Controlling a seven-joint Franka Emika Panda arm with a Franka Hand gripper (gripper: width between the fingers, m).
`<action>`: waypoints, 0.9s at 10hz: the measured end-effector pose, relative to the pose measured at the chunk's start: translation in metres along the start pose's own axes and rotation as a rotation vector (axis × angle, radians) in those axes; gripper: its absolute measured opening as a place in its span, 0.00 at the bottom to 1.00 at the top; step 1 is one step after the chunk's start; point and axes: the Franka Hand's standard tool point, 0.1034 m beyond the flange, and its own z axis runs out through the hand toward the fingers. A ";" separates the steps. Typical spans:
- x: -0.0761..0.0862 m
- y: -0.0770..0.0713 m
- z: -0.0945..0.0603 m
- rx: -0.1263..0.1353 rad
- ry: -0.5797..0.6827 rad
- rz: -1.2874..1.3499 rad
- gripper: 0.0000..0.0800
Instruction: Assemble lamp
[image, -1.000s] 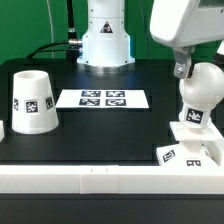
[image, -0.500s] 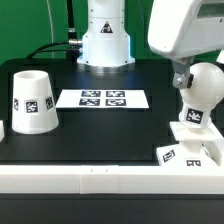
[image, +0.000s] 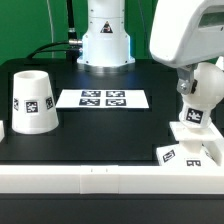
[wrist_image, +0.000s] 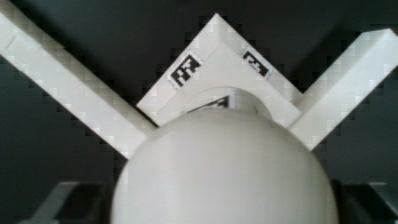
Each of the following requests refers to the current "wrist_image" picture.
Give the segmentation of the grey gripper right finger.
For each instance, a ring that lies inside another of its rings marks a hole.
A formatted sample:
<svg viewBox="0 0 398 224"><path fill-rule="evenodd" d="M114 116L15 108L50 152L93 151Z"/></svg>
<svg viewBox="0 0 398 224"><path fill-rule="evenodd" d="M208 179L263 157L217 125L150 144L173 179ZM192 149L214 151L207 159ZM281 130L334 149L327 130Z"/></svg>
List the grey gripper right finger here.
<svg viewBox="0 0 398 224"><path fill-rule="evenodd" d="M370 189L374 193L372 224L398 224L398 191L386 182L372 182Z"/></svg>

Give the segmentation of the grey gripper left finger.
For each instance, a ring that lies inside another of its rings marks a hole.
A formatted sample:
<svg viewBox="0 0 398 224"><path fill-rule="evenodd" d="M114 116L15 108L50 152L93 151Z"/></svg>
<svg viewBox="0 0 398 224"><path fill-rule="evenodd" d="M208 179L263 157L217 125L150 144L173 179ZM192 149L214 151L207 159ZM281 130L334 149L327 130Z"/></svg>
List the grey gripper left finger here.
<svg viewBox="0 0 398 224"><path fill-rule="evenodd" d="M75 181L61 182L57 184L34 215L29 219L22 220L18 224L61 224L61 221L57 220L57 213L77 186L79 183Z"/></svg>

